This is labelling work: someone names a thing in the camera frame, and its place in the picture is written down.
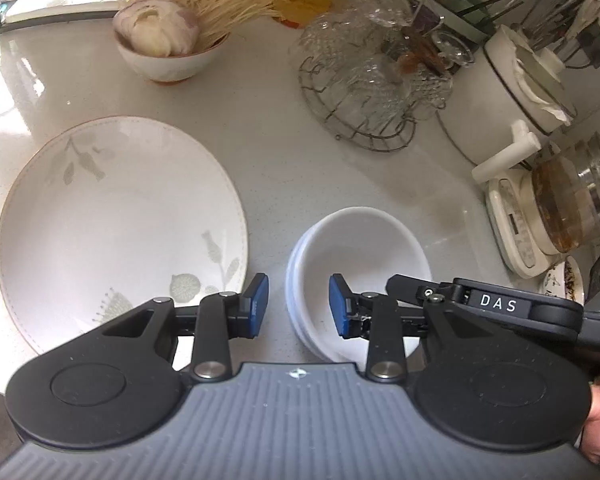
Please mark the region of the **person's hand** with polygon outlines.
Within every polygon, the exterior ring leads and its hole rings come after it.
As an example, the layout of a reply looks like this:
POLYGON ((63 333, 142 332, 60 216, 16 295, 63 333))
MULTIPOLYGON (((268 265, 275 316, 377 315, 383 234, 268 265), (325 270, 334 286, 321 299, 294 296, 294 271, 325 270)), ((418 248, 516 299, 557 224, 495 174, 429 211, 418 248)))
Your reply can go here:
POLYGON ((592 463, 600 464, 600 378, 591 386, 592 404, 584 423, 580 451, 592 463))

